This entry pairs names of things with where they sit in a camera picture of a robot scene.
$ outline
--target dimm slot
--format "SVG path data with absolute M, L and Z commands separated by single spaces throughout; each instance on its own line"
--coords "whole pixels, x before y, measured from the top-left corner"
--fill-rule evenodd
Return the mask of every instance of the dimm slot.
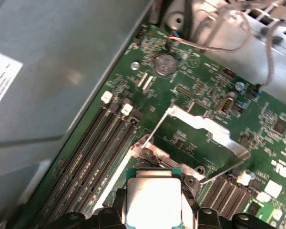
M 87 143 L 90 141 L 91 137 L 94 135 L 98 125 L 100 124 L 104 114 L 106 113 L 106 109 L 104 107 L 101 107 L 99 111 L 97 112 L 96 116 L 94 117 L 93 121 L 89 125 L 88 129 L 84 133 L 83 137 L 81 138 L 79 144 L 74 149 L 73 153 L 71 154 L 71 158 L 64 164 L 61 171 L 57 175 L 57 178 L 54 181 L 54 184 L 51 188 L 51 191 L 49 192 L 48 196 L 46 197 L 44 203 L 42 204 L 41 209 L 37 212 L 35 219 L 33 220 L 32 224 L 36 224 L 35 222 L 38 221 L 38 216 L 43 215 L 44 211 L 48 209 L 48 205 L 51 205 L 50 200 L 57 195 L 57 193 L 60 191 L 59 187 L 63 184 L 63 176 L 67 176 L 65 174 L 65 171 L 69 171 L 73 165 L 78 161 L 78 157 L 81 155 L 83 149 L 86 147 Z
M 77 182 L 80 180 L 80 176 L 83 172 L 83 170 L 87 167 L 88 163 L 90 162 L 90 158 L 92 157 L 95 149 L 98 147 L 101 140 L 104 138 L 104 136 L 107 134 L 107 131 L 109 130 L 109 127 L 112 125 L 113 121 L 115 120 L 115 114 L 110 113 L 104 123 L 104 125 L 101 127 L 99 133 L 97 134 L 96 138 L 94 139 L 93 143 L 89 146 L 87 152 L 85 155 L 81 158 L 79 165 L 76 167 L 75 172 L 71 179 L 66 181 L 66 184 L 64 185 L 62 194 L 59 196 L 59 198 L 56 200 L 55 207 L 51 209 L 50 214 L 48 214 L 47 222 L 51 222 L 52 220 L 55 220 L 56 212 L 59 211 L 61 208 L 61 205 L 65 202 L 65 200 L 68 198 L 69 191 L 73 189 L 73 187 L 77 184 Z
M 61 204 L 61 200 L 65 197 L 65 195 L 67 194 L 67 192 L 69 191 L 69 188 L 72 186 L 72 181 L 76 180 L 76 178 L 80 175 L 81 171 L 85 168 L 85 162 L 86 160 L 89 158 L 90 156 L 90 149 L 94 148 L 98 145 L 98 142 L 100 139 L 103 138 L 103 136 L 106 134 L 106 130 L 108 129 L 108 127 L 112 124 L 112 122 L 114 121 L 115 118 L 115 114 L 114 113 L 110 113 L 105 121 L 105 123 L 103 124 L 103 126 L 101 127 L 100 131 L 98 132 L 96 138 L 94 139 L 93 143 L 90 145 L 89 149 L 87 150 L 87 152 L 81 157 L 80 159 L 80 163 L 79 165 L 76 167 L 73 176 L 67 177 L 66 179 L 62 179 L 62 184 L 63 187 L 58 187 L 61 191 L 60 191 L 60 195 L 58 195 L 57 198 L 53 198 L 51 199 L 53 203 L 53 207 L 52 208 L 48 208 L 50 210 L 50 212 L 46 212 L 45 216 L 44 216 L 44 223 L 49 222 L 48 219 L 52 218 L 53 216 L 53 211 L 55 211 L 57 208 L 59 208 L 60 204 Z
M 214 204 L 214 209 L 217 209 L 219 212 L 221 212 L 221 209 L 224 207 L 226 201 L 229 199 L 229 196 L 231 192 L 233 191 L 233 186 L 230 182 L 228 182 L 222 191 L 220 198 L 218 198 L 218 201 L 216 204 Z
M 120 141 L 119 145 L 117 146 L 117 148 L 115 149 L 114 153 L 111 155 L 110 159 L 108 160 L 107 164 L 104 166 L 106 169 L 103 170 L 100 174 L 98 174 L 98 178 L 97 180 L 94 182 L 95 185 L 90 189 L 89 192 L 87 192 L 85 194 L 85 200 L 80 204 L 80 206 L 76 209 L 76 211 L 79 211 L 79 212 L 83 212 L 84 209 L 88 206 L 91 198 L 95 195 L 97 189 L 99 188 L 100 186 L 100 183 L 101 183 L 101 180 L 104 179 L 111 166 L 113 165 L 113 163 L 115 162 L 116 158 L 118 157 L 120 151 L 123 149 L 123 147 L 125 146 L 126 142 L 128 141 L 129 137 L 131 136 L 131 134 L 133 133 L 135 129 L 135 126 L 134 125 L 131 125 L 126 134 L 124 135 L 123 139 Z
M 241 190 L 241 189 L 237 189 L 233 195 L 233 197 L 230 199 L 229 203 L 228 203 L 228 211 L 223 215 L 225 218 L 231 220 L 232 216 L 233 216 L 233 212 L 235 211 L 239 200 L 242 199 L 243 195 L 245 193 Z
M 80 186 L 76 189 L 76 191 L 74 191 L 75 194 L 74 193 L 72 194 L 71 199 L 67 201 L 67 204 L 65 204 L 64 206 L 61 206 L 59 209 L 59 212 L 57 212 L 56 214 L 59 214 L 59 213 L 63 214 L 66 212 L 66 210 L 68 210 L 71 206 L 73 206 L 77 198 L 80 196 L 81 192 L 85 190 L 87 183 L 89 183 L 89 181 L 92 179 L 92 176 L 96 173 L 99 163 L 103 161 L 104 157 L 106 156 L 107 151 L 109 150 L 109 148 L 112 146 L 112 144 L 116 140 L 116 137 L 120 133 L 124 124 L 125 124 L 124 121 L 122 120 L 118 121 L 118 124 L 116 125 L 115 129 L 111 131 L 109 139 L 106 138 L 108 139 L 108 141 L 103 145 L 101 150 L 98 150 L 98 155 L 95 159 L 93 159 L 92 164 L 89 166 L 90 167 L 89 171 L 85 174 L 82 181 L 79 182 Z

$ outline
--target green circuit board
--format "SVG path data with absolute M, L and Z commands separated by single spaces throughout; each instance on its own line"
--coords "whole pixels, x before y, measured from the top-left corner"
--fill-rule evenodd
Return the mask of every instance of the green circuit board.
M 256 181 L 260 183 L 260 192 L 266 192 L 272 187 L 275 189 L 274 192 L 278 193 L 270 193 L 275 197 L 271 197 L 267 203 L 261 203 L 251 197 L 243 211 L 248 211 L 249 205 L 255 202 L 259 205 L 259 210 L 255 214 L 258 218 L 276 228 L 286 226 L 286 105 L 265 92 L 257 94 L 254 98 L 249 97 L 248 91 L 252 87 L 249 82 L 189 46 L 173 42 L 171 49 L 167 50 L 167 38 L 167 33 L 149 26 L 140 47 L 132 42 L 125 50 L 33 195 L 29 203 L 30 210 L 23 214 L 17 228 L 26 228 L 23 225 L 31 223 L 38 214 L 38 206 L 46 201 L 59 170 L 72 156 L 97 115 L 101 106 L 101 96 L 105 91 L 111 92 L 113 98 L 117 98 L 121 103 L 127 99 L 134 107 L 133 110 L 141 112 L 143 116 L 110 164 L 102 185 L 94 193 L 94 199 L 102 193 L 129 146 L 145 134 L 151 133 L 166 109 L 175 104 L 192 115 L 203 115 L 214 120 L 230 131 L 234 141 L 250 150 L 251 158 L 239 169 L 249 169 L 255 174 Z M 155 72 L 152 61 L 163 53 L 177 60 L 177 68 L 168 78 L 163 78 Z M 138 70 L 131 69 L 133 62 L 140 63 Z M 244 88 L 237 90 L 235 84 L 240 83 Z M 235 95 L 233 105 L 229 107 L 228 112 L 219 111 L 219 104 L 231 92 Z M 123 131 L 119 132 L 116 139 L 121 139 L 124 134 Z M 207 175 L 235 157 L 228 149 L 212 140 L 212 136 L 206 130 L 193 129 L 171 117 L 167 117 L 157 130 L 153 143 L 169 153 L 171 159 L 178 163 L 187 164 L 192 168 L 203 166 Z M 114 147 L 106 151 L 107 156 L 98 164 L 99 170 L 104 170 L 106 161 L 113 151 Z M 136 160 L 130 161 L 128 167 L 135 166 L 135 163 Z M 108 196 L 106 205 L 112 202 L 115 190 L 122 187 L 124 181 L 125 177 L 122 175 Z M 209 186 L 203 188 L 198 201 L 202 201 L 208 188 Z M 91 201 L 82 212 L 91 214 L 94 203 Z M 276 210 L 282 212 L 281 217 L 273 216 Z M 38 220 L 42 221 L 43 218 L 39 217 L 35 222 Z

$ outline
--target integrated circuit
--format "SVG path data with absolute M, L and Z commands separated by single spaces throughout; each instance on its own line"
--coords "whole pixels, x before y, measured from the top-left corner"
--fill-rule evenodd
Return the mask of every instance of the integrated circuit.
M 245 134 L 240 138 L 239 144 L 241 144 L 245 148 L 249 148 L 253 138 L 254 135 L 252 133 Z
M 283 119 L 278 119 L 273 127 L 273 130 L 277 131 L 279 134 L 283 134 L 286 130 L 286 121 Z
M 251 215 L 256 215 L 259 211 L 259 209 L 261 208 L 261 206 L 255 202 L 252 202 L 247 210 L 247 212 Z

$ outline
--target wire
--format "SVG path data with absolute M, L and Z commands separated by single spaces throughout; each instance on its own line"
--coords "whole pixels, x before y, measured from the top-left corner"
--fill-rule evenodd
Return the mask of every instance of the wire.
M 267 62 L 268 62 L 268 76 L 266 79 L 265 84 L 260 86 L 260 90 L 264 89 L 265 87 L 269 86 L 274 78 L 275 75 L 275 65 L 274 59 L 272 55 L 272 44 L 273 44 L 273 35 L 276 29 L 281 25 L 282 21 L 277 21 L 267 32 L 266 35 L 266 55 L 267 55 Z
M 249 4 L 248 4 L 248 2 L 245 2 L 245 4 L 244 4 L 243 2 L 236 2 L 235 0 L 229 0 L 229 1 L 230 1 L 231 5 L 224 6 L 221 9 L 227 10 L 232 6 L 234 10 L 237 10 L 240 13 L 241 18 L 244 20 L 244 30 L 246 31 L 246 37 L 245 37 L 244 41 L 238 47 L 236 47 L 234 49 L 225 49 L 225 48 L 210 47 L 210 46 L 206 46 L 203 44 L 197 44 L 197 43 L 193 43 L 193 42 L 190 42 L 190 41 L 187 41 L 187 40 L 184 40 L 181 38 L 177 38 L 177 37 L 169 37 L 169 39 L 176 40 L 182 44 L 189 45 L 189 46 L 192 46 L 194 48 L 201 49 L 201 50 L 207 50 L 207 51 L 233 53 L 233 52 L 237 52 L 239 50 L 242 50 L 249 43 L 249 41 L 251 39 L 250 23 L 249 23 L 249 20 L 246 17 L 246 15 L 242 12 L 242 9 L 261 8 L 261 7 L 264 7 L 266 5 L 271 4 L 273 2 L 276 2 L 277 0 L 265 0 L 264 2 L 254 2 L 253 1 Z
M 216 48 L 216 47 L 210 47 L 210 46 L 205 46 L 202 44 L 189 42 L 189 41 L 186 41 L 186 40 L 178 38 L 178 37 L 169 37 L 169 39 L 179 41 L 182 44 L 189 45 L 189 46 L 195 47 L 197 49 L 214 51 L 214 52 L 236 52 L 236 51 L 243 49 L 251 39 L 250 23 L 249 23 L 248 18 L 245 16 L 245 14 L 242 11 L 239 10 L 239 8 L 236 6 L 236 4 L 232 3 L 232 5 L 238 12 L 240 12 L 240 16 L 244 20 L 244 29 L 246 31 L 246 38 L 238 47 L 236 47 L 234 49 Z

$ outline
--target white label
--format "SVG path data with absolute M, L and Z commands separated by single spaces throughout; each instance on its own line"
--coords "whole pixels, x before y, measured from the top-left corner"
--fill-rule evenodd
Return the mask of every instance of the white label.
M 0 101 L 22 66 L 23 63 L 0 53 Z

